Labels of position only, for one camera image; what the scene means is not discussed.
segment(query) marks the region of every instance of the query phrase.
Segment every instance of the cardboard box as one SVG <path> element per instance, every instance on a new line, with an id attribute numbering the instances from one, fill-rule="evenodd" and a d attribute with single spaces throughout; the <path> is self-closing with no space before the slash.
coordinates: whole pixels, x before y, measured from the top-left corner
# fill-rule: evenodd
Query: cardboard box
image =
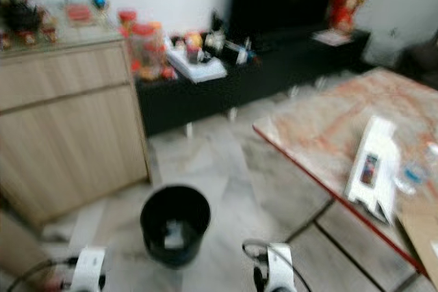
<path id="1" fill-rule="evenodd" d="M 405 200 L 399 219 L 438 290 L 438 203 Z"/>

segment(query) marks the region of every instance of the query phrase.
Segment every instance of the black tv stand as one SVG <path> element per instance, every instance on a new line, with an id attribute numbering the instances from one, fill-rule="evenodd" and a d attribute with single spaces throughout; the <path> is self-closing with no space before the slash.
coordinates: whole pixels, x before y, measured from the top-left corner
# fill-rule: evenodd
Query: black tv stand
<path id="1" fill-rule="evenodd" d="M 146 134 L 181 127 L 344 68 L 363 72 L 370 68 L 361 61 L 369 37 L 370 33 L 356 30 L 352 42 L 339 47 L 310 36 L 284 39 L 275 49 L 258 54 L 258 63 L 227 66 L 225 78 L 198 84 L 182 76 L 154 83 L 139 80 L 136 88 Z"/>

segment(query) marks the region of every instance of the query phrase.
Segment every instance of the marble table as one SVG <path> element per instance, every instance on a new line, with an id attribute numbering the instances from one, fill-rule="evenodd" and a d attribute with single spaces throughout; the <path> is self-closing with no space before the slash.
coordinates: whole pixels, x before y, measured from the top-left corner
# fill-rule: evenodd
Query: marble table
<path id="1" fill-rule="evenodd" d="M 402 163 L 415 158 L 427 142 L 438 140 L 438 92 L 394 72 L 377 68 L 278 114 L 253 128 L 314 178 L 325 190 L 383 238 L 417 270 L 424 271 L 397 220 L 386 226 L 350 203 L 344 190 L 363 130 L 374 114 L 397 126 L 394 141 Z M 399 193 L 400 206 L 404 196 Z M 428 181 L 415 198 L 438 200 L 438 183 Z"/>

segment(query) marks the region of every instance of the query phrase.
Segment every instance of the black cable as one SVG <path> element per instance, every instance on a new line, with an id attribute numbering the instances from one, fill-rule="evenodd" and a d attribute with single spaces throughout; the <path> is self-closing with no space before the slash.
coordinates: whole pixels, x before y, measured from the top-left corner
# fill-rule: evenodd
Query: black cable
<path id="1" fill-rule="evenodd" d="M 38 273 L 39 271 L 41 271 L 45 268 L 53 267 L 56 265 L 74 266 L 74 265 L 76 265 L 77 260 L 78 260 L 77 256 L 72 256 L 70 258 L 55 259 L 55 260 L 49 259 L 49 260 L 42 261 L 42 262 L 38 263 L 37 265 L 33 266 L 28 271 L 26 271 L 23 275 L 16 278 L 15 281 L 8 287 L 6 292 L 12 292 L 18 286 L 18 284 L 20 284 L 21 282 L 25 282 L 30 276 Z"/>
<path id="2" fill-rule="evenodd" d="M 259 239 L 247 239 L 246 241 L 244 241 L 242 243 L 242 250 L 245 253 L 245 255 L 248 258 L 253 259 L 254 261 L 258 261 L 260 255 L 256 256 L 254 254 L 250 254 L 247 250 L 246 247 L 247 246 L 259 246 L 260 248 L 265 248 L 265 249 L 270 249 L 271 251 L 273 251 L 281 260 L 283 260 L 285 263 L 287 263 L 287 265 L 292 268 L 292 270 L 295 272 L 295 274 L 298 276 L 298 278 L 301 279 L 302 283 L 304 284 L 305 288 L 308 290 L 308 292 L 312 292 L 312 290 L 310 289 L 309 285 L 307 284 L 306 280 L 303 278 L 303 276 L 300 274 L 300 272 L 297 270 L 297 268 L 291 263 L 289 262 L 289 260 L 287 260 L 280 252 L 278 252 L 277 250 L 275 250 L 269 243 L 266 243 L 265 241 L 261 241 Z"/>

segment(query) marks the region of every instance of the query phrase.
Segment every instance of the wooden cabinet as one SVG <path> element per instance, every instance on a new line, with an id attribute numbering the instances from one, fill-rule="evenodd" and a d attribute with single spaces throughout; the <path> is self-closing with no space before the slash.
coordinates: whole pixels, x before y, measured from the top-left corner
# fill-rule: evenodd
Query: wooden cabinet
<path id="1" fill-rule="evenodd" d="M 30 86 L 20 85 L 26 79 L 8 76 L 6 81 L 15 79 L 15 91 L 23 95 L 15 98 L 20 107 L 0 114 L 2 192 L 35 226 L 147 177 L 144 135 L 123 44 L 94 52 L 77 49 L 75 58 L 85 60 L 69 69 L 72 64 L 64 62 L 68 57 L 63 53 L 38 59 L 41 65 L 48 61 L 64 67 L 49 73 L 26 71 L 33 57 L 0 68 L 0 77 L 12 75 L 11 66 L 18 76 L 34 75 L 31 80 L 39 88 L 34 93 L 38 99 L 30 97 Z M 108 64 L 105 54 L 113 54 L 115 62 Z M 0 105 L 12 104 L 5 99 L 0 97 Z"/>

